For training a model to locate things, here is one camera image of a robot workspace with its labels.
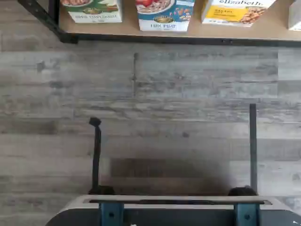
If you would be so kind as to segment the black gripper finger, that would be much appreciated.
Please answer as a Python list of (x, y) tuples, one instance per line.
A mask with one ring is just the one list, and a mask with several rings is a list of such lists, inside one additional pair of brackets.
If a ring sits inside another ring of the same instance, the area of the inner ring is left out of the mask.
[(99, 167), (100, 167), (100, 155), (101, 155), (101, 139), (102, 131), (100, 128), (101, 120), (97, 117), (91, 117), (89, 124), (94, 127), (94, 152), (92, 160), (92, 187), (89, 194), (94, 195), (114, 195), (115, 191), (111, 186), (102, 186), (99, 184)]
[(257, 111), (256, 104), (249, 104), (250, 185), (234, 187), (228, 196), (257, 196)]

